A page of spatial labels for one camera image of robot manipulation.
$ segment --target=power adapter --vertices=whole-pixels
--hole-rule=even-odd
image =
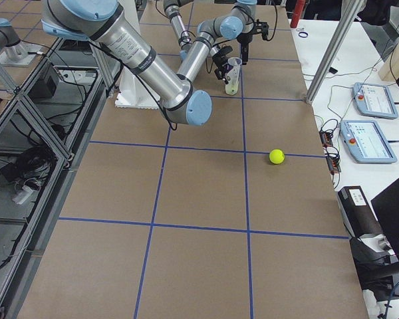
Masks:
[[[19,169],[14,163],[8,163],[0,169],[1,175],[9,182],[15,181],[19,177]]]

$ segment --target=blue tape grid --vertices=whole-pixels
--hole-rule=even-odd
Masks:
[[[28,4],[30,1],[27,2],[27,4],[18,12],[20,13]],[[192,19],[192,13],[194,10],[194,3],[192,4],[192,8],[190,11],[190,17],[189,17],[189,23],[188,23],[188,28],[189,27],[194,27],[193,25],[191,26],[191,19]],[[30,28],[18,28],[18,29],[28,29],[30,30],[27,34],[27,36],[24,37],[26,39],[33,30],[38,29],[37,23],[32,29]],[[141,23],[141,25],[166,25],[166,24],[159,24],[159,23]],[[278,29],[278,31],[290,31],[289,29]],[[178,56],[177,54],[161,54],[161,55],[168,55],[168,56]],[[251,58],[251,60],[269,60],[269,61],[287,61],[287,62],[298,62],[298,60],[286,60],[286,59],[272,59],[272,58]],[[119,143],[119,142],[105,142],[105,141],[90,141],[93,144],[111,144],[111,145],[121,145],[121,146],[137,146],[137,147],[148,147],[148,148],[163,148],[164,149],[164,155],[162,158],[162,166],[161,166],[161,172],[160,172],[160,177],[158,180],[158,186],[157,186],[157,191],[156,191],[156,198],[154,202],[154,210],[152,212],[152,217],[150,223],[144,223],[144,222],[136,222],[136,221],[116,221],[116,220],[106,220],[106,219],[84,219],[84,218],[76,218],[76,217],[59,217],[61,221],[78,221],[78,222],[93,222],[93,223],[111,223],[111,224],[123,224],[123,225],[135,225],[135,226],[142,226],[142,227],[149,227],[149,233],[148,233],[148,241],[146,244],[146,250],[145,250],[145,255],[144,255],[144,262],[142,265],[142,274],[140,277],[140,283],[138,287],[138,295],[136,298],[136,307],[134,311],[134,319],[137,319],[138,317],[138,311],[140,307],[140,301],[142,297],[142,287],[144,283],[144,278],[146,274],[146,266],[148,263],[148,256],[149,256],[149,251],[150,251],[150,245],[152,241],[152,235],[153,235],[153,230],[154,227],[165,227],[165,228],[173,228],[173,229],[192,229],[192,230],[199,230],[199,231],[221,231],[221,232],[232,232],[232,233],[245,233],[247,236],[247,256],[248,256],[248,277],[249,277],[249,303],[250,303],[250,319],[254,318],[254,303],[253,303],[253,279],[252,279],[252,266],[251,266],[251,234],[262,234],[262,235],[273,235],[273,236],[292,236],[292,237],[311,237],[311,238],[321,238],[321,239],[342,239],[342,240],[347,240],[347,236],[336,236],[336,235],[318,235],[318,234],[305,234],[305,233],[286,233],[286,232],[276,232],[276,231],[260,231],[260,230],[253,230],[250,228],[250,220],[249,220],[249,193],[248,193],[248,167],[247,167],[247,154],[258,154],[258,155],[267,155],[267,152],[253,152],[253,151],[247,151],[247,145],[246,145],[246,133],[245,133],[245,112],[244,112],[244,101],[245,100],[250,100],[250,99],[256,99],[256,100],[282,100],[282,101],[301,101],[299,99],[284,99],[284,98],[247,98],[244,97],[243,93],[243,77],[242,77],[242,71],[241,71],[241,97],[233,97],[233,96],[213,96],[216,98],[238,98],[241,99],[241,105],[242,105],[242,122],[243,122],[243,150],[219,150],[219,149],[207,149],[207,148],[190,148],[190,147],[181,147],[181,146],[169,146],[169,141],[170,141],[170,135],[171,131],[170,129],[168,130],[168,135],[166,139],[166,145],[165,146],[160,146],[160,145],[151,145],[151,144],[131,144],[131,143]],[[161,190],[161,184],[162,184],[162,178],[164,174],[164,168],[166,164],[166,157],[169,149],[179,149],[179,150],[200,150],[200,151],[208,151],[208,152],[231,152],[231,153],[239,153],[243,154],[244,157],[244,178],[245,178],[245,203],[246,203],[246,229],[229,229],[229,228],[219,228],[219,227],[200,227],[200,226],[190,226],[190,225],[173,225],[173,224],[161,224],[161,223],[155,223],[155,217],[156,217],[156,211],[157,211],[157,206],[158,206],[158,200],[160,197],[160,190]],[[301,157],[309,157],[309,158],[325,158],[324,156],[313,156],[313,155],[307,155],[307,154],[286,154],[287,156],[301,156]]]

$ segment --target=metal pole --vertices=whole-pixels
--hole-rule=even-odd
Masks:
[[[342,13],[342,18],[337,25],[330,44],[328,45],[327,51],[325,52],[321,64],[318,67],[317,73],[315,74],[311,86],[307,91],[306,103],[312,104],[313,100],[315,99],[315,96],[317,95],[319,88],[324,82],[325,76],[328,74],[329,68],[333,63],[335,56],[354,21],[354,18],[356,18],[356,16],[358,15],[362,3],[363,0],[352,0],[348,4],[346,11]]]
[[[92,45],[90,46],[90,48],[92,49],[93,57],[96,60],[96,63],[98,65],[99,71],[102,75],[106,87],[111,89],[112,91],[113,88],[111,88],[111,85],[114,82],[114,78],[112,76],[111,70],[109,69],[109,65],[106,61],[105,54]]]
[[[3,66],[0,63],[0,82],[3,84],[3,86],[9,91],[15,93],[15,90],[17,88],[17,84],[15,81],[11,78],[9,73],[3,68]]]

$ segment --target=black box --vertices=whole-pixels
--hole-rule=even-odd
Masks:
[[[364,192],[360,186],[346,186],[338,192],[338,199],[343,213],[349,223],[347,225],[355,237],[375,237],[383,234],[380,223],[372,212]]]

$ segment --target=table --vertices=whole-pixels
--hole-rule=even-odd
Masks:
[[[231,5],[195,2],[195,32]],[[272,7],[257,15],[273,24]],[[25,318],[367,318],[284,9],[256,38],[235,96],[203,68],[204,127],[109,101],[39,271]],[[178,47],[149,3],[142,36],[175,70]],[[269,150],[287,158],[271,165]]]
[[[298,36],[298,31],[293,29],[291,32],[295,41],[299,60],[302,64],[303,74],[314,74],[324,55],[327,45],[334,33],[337,22],[335,21],[308,21],[301,20],[298,28],[304,28],[309,36],[305,39]],[[338,74],[357,73],[372,66],[375,71],[370,69],[360,74],[351,74],[346,76],[333,77],[331,74],[327,78],[315,101],[313,109],[315,114],[322,116],[324,120],[337,118],[327,109],[333,85],[352,87],[355,82],[366,82],[375,84],[393,84],[393,82],[383,82],[378,77],[378,70],[383,65],[380,61],[380,55],[375,50],[371,40],[365,33],[360,23],[353,23],[341,49],[339,50],[332,67],[338,70]],[[306,85],[311,81],[311,76],[305,76]],[[399,102],[399,88],[397,85],[390,85],[395,102]],[[332,91],[332,102],[330,107],[343,115],[346,111],[347,120],[369,120],[372,118],[361,116],[355,108],[352,101],[352,90],[346,88],[334,87]],[[375,119],[379,123],[382,131],[388,140],[399,140],[399,118],[395,120]],[[333,128],[334,123],[330,123],[326,128]],[[398,161],[390,165],[383,164],[357,164],[355,163],[347,148],[342,144],[341,138],[337,139],[338,131],[334,134],[335,146],[340,150],[341,175],[340,183],[336,191],[344,186],[360,185],[365,196],[370,201],[378,195],[383,189],[389,186],[393,181],[399,178],[399,144],[391,144]],[[399,300],[394,300],[393,309],[389,311],[389,318],[399,318]]]

